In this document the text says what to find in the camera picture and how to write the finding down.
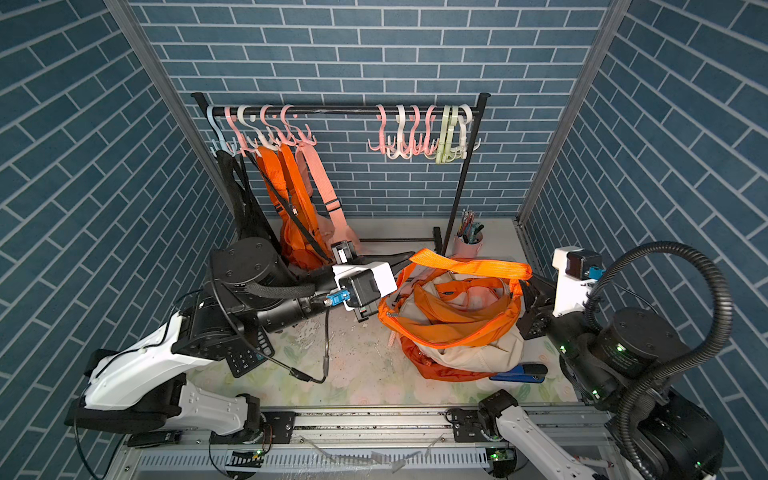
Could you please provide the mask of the dark orange bag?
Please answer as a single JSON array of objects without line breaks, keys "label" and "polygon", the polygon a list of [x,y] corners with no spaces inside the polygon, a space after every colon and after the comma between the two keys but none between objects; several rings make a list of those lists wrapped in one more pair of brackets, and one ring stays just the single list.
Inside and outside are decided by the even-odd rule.
[{"label": "dark orange bag", "polygon": [[422,353],[418,345],[406,337],[400,338],[400,344],[404,355],[427,380],[461,383],[490,378],[494,375],[493,372],[471,372],[441,365]]}]

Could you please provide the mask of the beige bag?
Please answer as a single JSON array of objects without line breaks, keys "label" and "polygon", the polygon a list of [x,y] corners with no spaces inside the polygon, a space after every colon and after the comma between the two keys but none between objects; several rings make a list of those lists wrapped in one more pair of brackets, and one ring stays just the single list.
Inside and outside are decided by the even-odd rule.
[{"label": "beige bag", "polygon": [[471,372],[507,372],[521,361],[524,340],[515,325],[500,339],[481,347],[433,349],[417,344],[422,353],[437,363]]}]

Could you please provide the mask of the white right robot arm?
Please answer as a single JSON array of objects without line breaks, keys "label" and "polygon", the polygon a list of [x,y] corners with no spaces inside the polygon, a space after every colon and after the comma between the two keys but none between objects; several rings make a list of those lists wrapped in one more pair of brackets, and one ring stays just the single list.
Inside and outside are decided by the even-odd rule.
[{"label": "white right robot arm", "polygon": [[[652,254],[680,258],[703,277],[713,312],[699,345],[686,345],[665,318],[647,309],[625,307],[599,323],[603,291],[633,262]],[[730,338],[733,300],[719,268],[695,248],[672,241],[637,246],[609,266],[596,252],[561,247],[552,264],[555,281],[534,276],[522,283],[522,335],[545,337],[558,348],[564,375],[586,405],[609,414],[611,439],[642,478],[715,478],[723,432],[673,384],[714,359]]]}]

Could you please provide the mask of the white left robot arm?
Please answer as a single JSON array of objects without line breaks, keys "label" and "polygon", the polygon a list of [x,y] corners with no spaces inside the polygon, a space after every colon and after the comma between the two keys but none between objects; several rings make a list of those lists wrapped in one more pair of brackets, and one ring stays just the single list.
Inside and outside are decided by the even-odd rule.
[{"label": "white left robot arm", "polygon": [[272,242],[241,239],[209,257],[207,283],[155,332],[122,351],[100,349],[86,369],[85,391],[65,423],[127,435],[203,430],[216,444],[262,441],[268,430],[250,394],[225,397],[203,390],[191,370],[225,362],[242,377],[275,361],[269,334],[343,307],[358,319],[396,289],[407,252],[358,255],[336,246],[337,263],[293,272]]}]

